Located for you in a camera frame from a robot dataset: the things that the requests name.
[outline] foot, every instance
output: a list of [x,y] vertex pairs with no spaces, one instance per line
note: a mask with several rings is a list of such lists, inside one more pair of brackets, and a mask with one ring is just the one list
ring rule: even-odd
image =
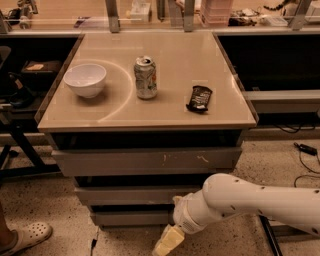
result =
[[12,248],[1,251],[0,256],[10,256],[22,249],[43,242],[51,236],[52,228],[47,223],[36,222],[23,229],[17,229],[14,232],[18,235],[17,242]]

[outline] countertop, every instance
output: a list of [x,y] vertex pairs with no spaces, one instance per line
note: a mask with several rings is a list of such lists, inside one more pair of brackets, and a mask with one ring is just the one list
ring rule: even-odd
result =
[[[133,65],[149,55],[157,67],[158,95],[136,96]],[[86,33],[70,66],[97,63],[106,86],[92,99],[75,95],[62,81],[38,129],[41,132],[147,129],[229,129],[256,126],[214,36],[203,32]],[[190,112],[192,87],[213,93],[204,114]]]

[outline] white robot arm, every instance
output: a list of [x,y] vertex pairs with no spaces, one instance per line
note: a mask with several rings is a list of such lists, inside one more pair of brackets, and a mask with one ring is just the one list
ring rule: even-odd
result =
[[214,174],[194,194],[176,198],[173,219],[153,255],[167,255],[208,224],[241,213],[263,215],[320,237],[320,189],[256,185],[228,174]]

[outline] speckled floor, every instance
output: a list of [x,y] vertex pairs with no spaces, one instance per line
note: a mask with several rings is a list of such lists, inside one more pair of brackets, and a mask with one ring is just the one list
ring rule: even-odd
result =
[[[307,170],[299,161],[293,142],[320,149],[320,132],[298,134],[282,132],[249,133],[243,143],[243,153],[233,174],[263,185],[293,186],[295,177]],[[51,148],[35,146],[46,163],[52,163]],[[9,167],[30,165],[20,148],[19,156],[8,162]],[[305,162],[320,171],[315,157],[304,156]],[[298,186],[320,187],[320,179],[299,180]],[[1,202],[10,228],[34,221],[52,225],[52,237],[19,255],[89,256],[90,244],[98,228],[73,192],[72,180],[60,174],[4,179],[0,189]],[[94,256],[151,255],[163,226],[110,228],[99,230]],[[320,255],[320,240],[281,242],[285,256]],[[170,255],[273,255],[257,216],[241,215],[212,224],[204,231],[188,235]]]

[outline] leg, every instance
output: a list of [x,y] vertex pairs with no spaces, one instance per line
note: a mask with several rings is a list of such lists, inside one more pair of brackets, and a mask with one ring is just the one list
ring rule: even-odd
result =
[[17,240],[16,233],[10,231],[7,227],[6,220],[3,215],[2,205],[0,202],[0,251],[6,249],[7,246],[14,243],[14,240]]

